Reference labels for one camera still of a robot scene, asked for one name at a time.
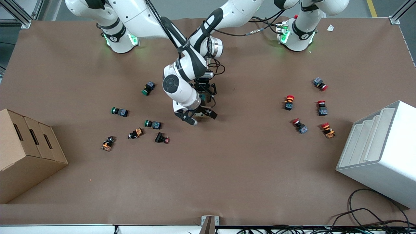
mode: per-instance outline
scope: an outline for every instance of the cardboard box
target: cardboard box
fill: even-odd
[[[0,111],[0,204],[68,165],[50,126]]]

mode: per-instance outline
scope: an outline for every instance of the yellow floor line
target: yellow floor line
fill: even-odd
[[[376,9],[374,8],[373,1],[367,0],[368,8],[370,9],[371,17],[377,17]]]

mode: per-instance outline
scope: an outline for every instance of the white shelf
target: white shelf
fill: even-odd
[[[416,108],[397,101],[356,121],[336,168],[416,209]]]

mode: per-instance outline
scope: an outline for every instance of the brown table surface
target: brown table surface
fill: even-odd
[[[190,35],[201,21],[176,25]],[[163,68],[177,57],[169,41],[142,40],[116,54],[94,22],[33,22],[20,32],[0,108],[53,126],[69,166],[1,205],[0,223],[193,224],[206,214],[226,225],[332,223],[347,211],[350,193],[364,187],[335,171],[352,123],[397,100],[416,106],[416,72],[399,27],[386,18],[323,19],[318,29],[303,52],[278,45],[269,30],[215,33],[227,68],[213,79],[218,117],[193,127],[173,114],[161,85]],[[325,92],[311,84],[318,76],[329,85]],[[157,88],[146,97],[140,91],[149,80]],[[282,109],[286,95],[295,96],[290,112]],[[316,111],[322,99],[326,117]],[[130,115],[112,115],[112,107]],[[306,134],[290,123],[295,118],[309,127]],[[127,139],[146,119],[162,122],[171,142],[155,143],[158,131],[149,128]],[[335,138],[324,137],[324,122]],[[113,150],[101,150],[110,135],[117,137]],[[369,192],[358,193],[353,207],[403,219]],[[406,213],[416,221],[415,210]],[[338,224],[354,223],[344,217]]]

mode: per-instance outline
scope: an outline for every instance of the gray floor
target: gray floor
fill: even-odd
[[[378,17],[388,17],[392,15],[402,4],[404,0],[373,0],[374,8]],[[416,55],[416,6],[410,8],[400,18],[400,28],[406,40],[411,54]]]
[[[167,16],[172,20],[181,18],[199,18],[207,17],[214,9],[224,4],[227,0],[152,0],[159,14]],[[388,16],[394,12],[404,0],[373,0],[378,16]],[[292,17],[300,11],[297,5],[292,9],[286,10],[283,15]],[[258,12],[258,17],[269,17],[278,12],[278,8],[272,0],[265,0]],[[416,35],[415,27],[412,23],[416,19],[416,7],[410,9],[400,20],[403,34],[406,37],[410,51],[416,52]],[[371,17],[366,0],[350,0],[345,11],[334,17],[353,18],[353,17]],[[73,15],[66,7],[64,0],[46,0],[43,10],[42,20],[90,20]],[[0,42],[16,43],[20,27],[0,27]],[[13,46],[0,44],[0,65],[7,67],[10,56],[13,52]]]

